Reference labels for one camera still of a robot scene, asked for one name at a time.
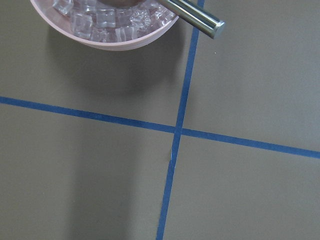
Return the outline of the metal ice scoop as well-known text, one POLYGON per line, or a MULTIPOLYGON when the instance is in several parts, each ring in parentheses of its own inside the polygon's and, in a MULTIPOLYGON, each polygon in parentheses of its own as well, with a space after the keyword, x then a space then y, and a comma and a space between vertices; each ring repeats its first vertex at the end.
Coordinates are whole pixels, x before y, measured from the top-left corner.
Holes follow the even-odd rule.
POLYGON ((218 37, 224 30, 226 23, 223 20, 189 0, 157 0, 157 2, 212 39, 218 37))

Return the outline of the pink bowl with ice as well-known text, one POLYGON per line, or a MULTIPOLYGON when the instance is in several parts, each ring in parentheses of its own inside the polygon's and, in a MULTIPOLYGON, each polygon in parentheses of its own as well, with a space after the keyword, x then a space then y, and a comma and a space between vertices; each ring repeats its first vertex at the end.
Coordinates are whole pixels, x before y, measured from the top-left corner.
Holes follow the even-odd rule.
POLYGON ((52 7, 52 0, 31 0, 30 2, 42 19, 60 34, 83 45, 105 51, 129 51, 147 46, 163 36, 179 19, 178 16, 175 16, 159 29, 134 40, 113 43, 96 42, 73 35, 69 19, 52 7))

